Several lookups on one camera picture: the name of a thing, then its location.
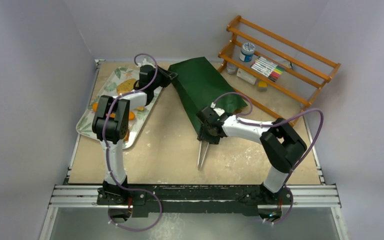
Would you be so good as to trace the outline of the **yellow triangular fake bread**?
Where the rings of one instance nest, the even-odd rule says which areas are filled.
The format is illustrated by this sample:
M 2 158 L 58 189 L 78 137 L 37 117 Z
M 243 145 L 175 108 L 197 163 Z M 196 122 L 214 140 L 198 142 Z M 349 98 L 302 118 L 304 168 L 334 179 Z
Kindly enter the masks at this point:
M 128 142 L 129 141 L 129 138 L 130 138 L 130 130 L 128 129 L 124 138 L 123 138 L 123 141 L 124 142 Z

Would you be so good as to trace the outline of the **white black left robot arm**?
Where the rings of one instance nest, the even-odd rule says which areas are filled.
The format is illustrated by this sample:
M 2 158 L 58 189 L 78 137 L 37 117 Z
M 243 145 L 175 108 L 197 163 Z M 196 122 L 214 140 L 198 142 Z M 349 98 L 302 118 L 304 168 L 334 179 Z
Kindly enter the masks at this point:
M 98 200 L 114 201 L 118 205 L 132 199 L 123 160 L 123 143 L 130 134 L 130 113 L 149 105 L 157 88 L 165 88 L 178 74 L 158 65 L 142 65 L 137 80 L 125 80 L 117 89 L 117 96 L 102 95 L 92 121 L 92 131 L 100 141 L 105 157 L 106 174 Z

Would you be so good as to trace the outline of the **metal tongs with white handle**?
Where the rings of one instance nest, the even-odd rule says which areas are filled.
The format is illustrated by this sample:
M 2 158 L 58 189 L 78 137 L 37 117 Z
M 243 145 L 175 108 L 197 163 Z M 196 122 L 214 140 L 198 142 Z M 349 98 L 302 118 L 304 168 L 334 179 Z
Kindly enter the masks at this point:
M 197 169 L 200 170 L 205 162 L 207 152 L 209 149 L 210 143 L 207 141 L 199 142 L 198 158 L 197 158 Z

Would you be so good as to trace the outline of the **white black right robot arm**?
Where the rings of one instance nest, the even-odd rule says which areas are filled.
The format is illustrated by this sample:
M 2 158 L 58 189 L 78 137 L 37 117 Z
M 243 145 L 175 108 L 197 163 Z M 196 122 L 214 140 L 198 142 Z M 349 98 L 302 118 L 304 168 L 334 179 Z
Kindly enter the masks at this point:
M 289 123 L 282 124 L 282 118 L 273 122 L 250 120 L 210 106 L 200 110 L 196 117 L 200 141 L 217 145 L 221 138 L 233 137 L 259 143 L 271 164 L 259 187 L 259 197 L 268 204 L 280 198 L 293 167 L 308 149 Z

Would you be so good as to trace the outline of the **orange fake baguette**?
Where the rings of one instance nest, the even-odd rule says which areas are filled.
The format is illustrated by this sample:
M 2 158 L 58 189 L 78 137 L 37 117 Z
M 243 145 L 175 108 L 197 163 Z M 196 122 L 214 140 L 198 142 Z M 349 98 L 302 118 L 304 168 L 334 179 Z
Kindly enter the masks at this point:
M 98 103 L 95 102 L 95 103 L 92 104 L 92 111 L 95 113 L 95 112 L 97 111 L 97 109 L 98 109 Z M 115 116 L 116 116 L 115 113 L 111 113 L 111 114 L 110 114 L 110 117 L 111 117 L 111 118 L 115 118 Z M 136 115 L 135 115 L 132 111 L 130 111 L 130 112 L 128 113 L 128 120 L 129 120 L 129 121 L 132 121 L 132 120 L 134 120 L 135 118 L 136 118 Z

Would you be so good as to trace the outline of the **green paper bag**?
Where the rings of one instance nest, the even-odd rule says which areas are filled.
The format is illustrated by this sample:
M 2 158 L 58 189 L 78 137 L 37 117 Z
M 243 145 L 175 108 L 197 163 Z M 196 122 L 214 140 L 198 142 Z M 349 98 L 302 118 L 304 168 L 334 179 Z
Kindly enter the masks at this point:
M 216 107 L 228 113 L 248 106 L 242 97 L 233 94 L 234 88 L 204 56 L 171 64 L 168 71 L 177 74 L 171 83 L 196 134 L 201 128 L 196 114 L 222 94 L 228 93 L 216 102 Z

